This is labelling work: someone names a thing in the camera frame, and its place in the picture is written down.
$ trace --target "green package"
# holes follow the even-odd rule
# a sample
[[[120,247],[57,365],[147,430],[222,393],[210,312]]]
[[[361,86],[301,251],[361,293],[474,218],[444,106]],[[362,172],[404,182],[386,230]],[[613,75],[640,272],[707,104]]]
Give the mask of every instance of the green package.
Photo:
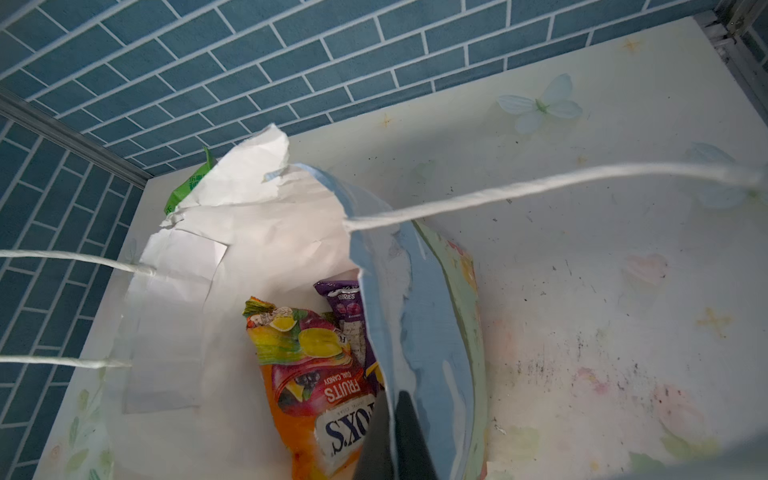
[[[214,156],[210,154],[207,148],[203,147],[203,149],[205,150],[206,156],[205,163],[200,165],[200,168],[195,170],[195,172],[191,177],[187,179],[187,181],[182,183],[176,190],[173,191],[173,193],[170,194],[170,198],[168,198],[168,202],[165,204],[166,215],[176,210],[176,206],[181,203],[181,201],[186,198],[187,195],[190,194],[192,189],[194,189],[197,184],[200,183],[200,180],[203,180],[203,177],[205,177],[205,175],[210,172],[210,169],[216,165],[216,159]]]

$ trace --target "purple snack bag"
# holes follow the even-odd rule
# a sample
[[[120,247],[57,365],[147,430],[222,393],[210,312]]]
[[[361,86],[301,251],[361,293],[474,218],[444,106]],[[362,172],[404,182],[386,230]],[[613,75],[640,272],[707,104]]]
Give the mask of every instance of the purple snack bag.
[[[363,366],[374,392],[378,393],[381,373],[366,335],[366,318],[362,311],[362,297],[357,280],[320,280],[314,286],[317,293],[328,300],[339,319],[342,333],[349,340],[352,354]]]

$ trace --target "berries snack package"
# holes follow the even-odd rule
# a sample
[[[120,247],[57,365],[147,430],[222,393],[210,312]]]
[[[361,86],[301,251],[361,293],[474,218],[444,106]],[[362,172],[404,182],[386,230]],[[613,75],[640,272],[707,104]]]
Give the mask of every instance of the berries snack package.
[[[251,297],[243,316],[293,480],[325,480],[357,460],[375,396],[349,339],[312,310]]]

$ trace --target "lemon illustration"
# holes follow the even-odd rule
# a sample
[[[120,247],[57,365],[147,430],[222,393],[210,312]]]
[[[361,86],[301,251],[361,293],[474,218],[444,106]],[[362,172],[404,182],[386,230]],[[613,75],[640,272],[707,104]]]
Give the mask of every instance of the lemon illustration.
[[[312,328],[299,333],[299,345],[305,354],[325,359],[342,352],[339,337],[332,330]]]

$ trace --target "blue tiled wall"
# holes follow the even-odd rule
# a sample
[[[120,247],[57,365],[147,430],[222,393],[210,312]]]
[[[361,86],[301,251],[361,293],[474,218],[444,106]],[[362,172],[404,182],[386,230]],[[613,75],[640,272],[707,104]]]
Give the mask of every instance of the blue tiled wall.
[[[0,85],[151,174],[717,0],[4,0]]]
[[[0,250],[116,260],[141,189],[0,117]],[[112,269],[0,258],[0,354],[80,355]],[[31,478],[72,368],[0,363],[0,479]]]

